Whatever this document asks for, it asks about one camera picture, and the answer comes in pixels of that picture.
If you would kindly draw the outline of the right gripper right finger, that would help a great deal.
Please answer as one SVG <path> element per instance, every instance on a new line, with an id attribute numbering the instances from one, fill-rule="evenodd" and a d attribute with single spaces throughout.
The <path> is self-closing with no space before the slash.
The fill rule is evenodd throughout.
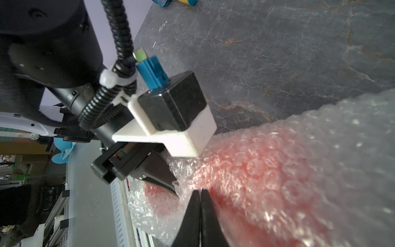
<path id="1" fill-rule="evenodd" d="M 201 191 L 201 246 L 229 247 L 221 230 L 209 191 Z"/>

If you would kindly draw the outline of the clear bubble wrap sheet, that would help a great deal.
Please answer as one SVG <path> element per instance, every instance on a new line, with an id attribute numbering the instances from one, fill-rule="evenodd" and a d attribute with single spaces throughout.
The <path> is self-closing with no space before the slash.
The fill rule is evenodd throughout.
<path id="1" fill-rule="evenodd" d="M 198 158 L 165 159 L 176 193 L 133 180 L 128 208 L 166 245 L 202 188 L 233 247 L 395 244 L 394 90 L 218 134 Z"/>

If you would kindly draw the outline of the red plastic wine glass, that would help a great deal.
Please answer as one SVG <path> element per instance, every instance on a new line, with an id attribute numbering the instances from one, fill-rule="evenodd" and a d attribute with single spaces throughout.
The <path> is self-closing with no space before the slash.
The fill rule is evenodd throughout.
<path id="1" fill-rule="evenodd" d="M 177 196 L 145 186 L 152 233 L 172 243 L 192 192 L 206 189 L 232 247 L 329 247 L 332 223 L 320 185 L 332 182 L 317 174 L 309 155 L 289 130 L 216 135 L 200 158 L 170 160 Z"/>

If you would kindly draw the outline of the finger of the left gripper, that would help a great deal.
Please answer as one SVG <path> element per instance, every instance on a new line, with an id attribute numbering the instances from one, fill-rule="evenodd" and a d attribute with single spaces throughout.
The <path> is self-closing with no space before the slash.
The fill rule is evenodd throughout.
<path id="1" fill-rule="evenodd" d="M 150 154 L 132 171 L 132 177 L 156 185 L 177 196 L 173 182 L 177 179 L 160 154 Z"/>

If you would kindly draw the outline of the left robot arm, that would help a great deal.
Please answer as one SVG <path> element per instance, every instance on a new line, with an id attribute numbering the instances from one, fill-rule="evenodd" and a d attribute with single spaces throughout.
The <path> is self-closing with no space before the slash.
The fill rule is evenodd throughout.
<path id="1" fill-rule="evenodd" d="M 162 144 L 114 142 L 112 135 L 132 115 L 112 100 L 137 89 L 134 47 L 122 1 L 102 1 L 117 50 L 110 71 L 127 80 L 107 89 L 99 84 L 102 52 L 83 1 L 1 1 L 1 100 L 16 113 L 41 124 L 86 130 L 108 150 L 93 161 L 107 183 L 133 176 L 174 193 L 174 175 L 161 156 Z M 71 111 L 68 121 L 44 115 L 30 88 L 42 85 Z"/>

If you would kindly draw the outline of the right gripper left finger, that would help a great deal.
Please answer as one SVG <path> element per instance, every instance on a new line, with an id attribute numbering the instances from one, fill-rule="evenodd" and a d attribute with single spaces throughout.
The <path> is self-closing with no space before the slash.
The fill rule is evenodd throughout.
<path id="1" fill-rule="evenodd" d="M 172 247 L 200 246 L 201 199 L 198 190 L 191 194 L 179 232 Z"/>

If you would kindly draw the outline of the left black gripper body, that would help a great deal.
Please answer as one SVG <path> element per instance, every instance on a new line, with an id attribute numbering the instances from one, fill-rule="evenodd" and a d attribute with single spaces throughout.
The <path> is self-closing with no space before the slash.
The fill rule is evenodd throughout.
<path id="1" fill-rule="evenodd" d="M 165 146 L 159 143 L 117 142 L 92 162 L 91 169 L 99 178 L 110 184 L 116 178 L 124 180 L 128 176 L 132 177 L 132 171 L 148 155 L 161 155 L 163 151 Z"/>

